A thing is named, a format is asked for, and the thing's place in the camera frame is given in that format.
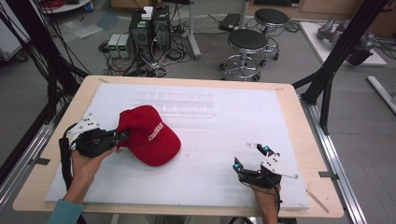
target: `hand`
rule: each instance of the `hand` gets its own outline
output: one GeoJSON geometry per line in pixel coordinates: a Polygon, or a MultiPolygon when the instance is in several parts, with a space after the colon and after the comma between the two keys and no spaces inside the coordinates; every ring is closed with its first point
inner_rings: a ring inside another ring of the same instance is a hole
{"type": "Polygon", "coordinates": [[[89,158],[72,151],[73,181],[64,195],[64,201],[82,204],[102,161],[116,150],[115,147],[95,158],[89,158]]]}
{"type": "Polygon", "coordinates": [[[250,185],[254,192],[257,205],[262,213],[263,224],[276,224],[277,223],[277,212],[276,212],[276,194],[274,189],[263,189],[254,185],[250,185]]]}

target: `gray floor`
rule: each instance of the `gray floor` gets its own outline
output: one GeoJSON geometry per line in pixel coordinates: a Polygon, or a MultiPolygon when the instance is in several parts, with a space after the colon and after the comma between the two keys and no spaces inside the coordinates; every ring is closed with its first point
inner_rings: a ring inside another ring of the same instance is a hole
{"type": "MultiPolygon", "coordinates": [[[[196,14],[206,15],[205,8],[197,4],[196,14]]],[[[221,7],[220,12],[237,12],[238,4],[230,8],[221,7]]],[[[98,46],[108,40],[111,34],[123,34],[129,26],[129,14],[115,18],[104,9],[93,13],[75,10],[58,15],[59,22],[80,21],[84,26],[101,24],[104,31],[87,39],[74,39],[67,42],[70,49],[80,58],[92,74],[101,74],[106,69],[106,60],[98,46]]],[[[200,32],[219,32],[217,24],[209,17],[195,19],[195,26],[205,22],[200,32]]],[[[215,79],[221,78],[219,65],[234,50],[226,43],[227,35],[197,35],[196,39],[202,52],[199,60],[188,63],[177,63],[169,66],[169,78],[215,79]]],[[[260,82],[293,83],[316,72],[321,62],[311,49],[303,32],[297,34],[284,32],[276,40],[281,51],[278,61],[268,60],[262,68],[260,82]]],[[[332,101],[329,115],[329,132],[337,149],[346,175],[358,198],[361,209],[368,223],[396,223],[396,177],[394,176],[396,158],[396,116],[388,108],[375,89],[366,80],[374,75],[392,95],[396,93],[396,62],[377,50],[388,63],[385,67],[342,66],[332,86],[332,101]]],[[[3,164],[9,152],[18,144],[46,99],[46,82],[34,64],[13,60],[0,67],[0,118],[3,153],[0,162],[3,164]]],[[[303,93],[306,86],[297,90],[303,93]]],[[[2,223],[43,223],[48,213],[26,213],[12,209],[13,199],[18,193],[15,190],[6,206],[0,211],[2,223]]],[[[88,214],[89,223],[109,223],[111,216],[88,214]]],[[[298,218],[299,223],[350,223],[345,214],[342,218],[298,218]]]]}

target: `table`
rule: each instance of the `table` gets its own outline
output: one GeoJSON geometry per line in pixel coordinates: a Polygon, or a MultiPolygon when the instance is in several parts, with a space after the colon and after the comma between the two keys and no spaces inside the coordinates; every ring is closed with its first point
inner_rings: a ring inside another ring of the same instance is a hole
{"type": "MultiPolygon", "coordinates": [[[[45,202],[60,155],[58,139],[64,130],[74,122],[79,122],[86,112],[101,83],[130,83],[138,85],[212,87],[274,91],[278,98],[290,141],[295,149],[296,160],[304,177],[306,192],[310,201],[307,210],[281,210],[281,217],[341,217],[344,214],[330,178],[321,178],[318,172],[326,171],[314,135],[304,115],[304,111],[294,88],[289,84],[247,83],[232,81],[147,78],[147,77],[102,77],[90,76],[83,81],[74,100],[66,110],[53,136],[44,149],[41,158],[50,159],[48,165],[37,164],[24,183],[13,207],[18,211],[51,211],[55,203],[45,202]]],[[[258,217],[259,211],[251,208],[204,207],[204,206],[159,206],[133,204],[87,203],[85,212],[164,214],[192,216],[258,217]]]]}

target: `red cap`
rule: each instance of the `red cap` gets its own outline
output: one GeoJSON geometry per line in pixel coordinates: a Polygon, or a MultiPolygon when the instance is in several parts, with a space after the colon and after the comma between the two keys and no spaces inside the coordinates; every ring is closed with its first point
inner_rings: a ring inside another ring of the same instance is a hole
{"type": "Polygon", "coordinates": [[[163,123],[151,105],[141,105],[120,113],[117,133],[129,130],[129,139],[117,144],[128,147],[149,166],[160,166],[172,160],[181,148],[177,135],[163,123]]]}

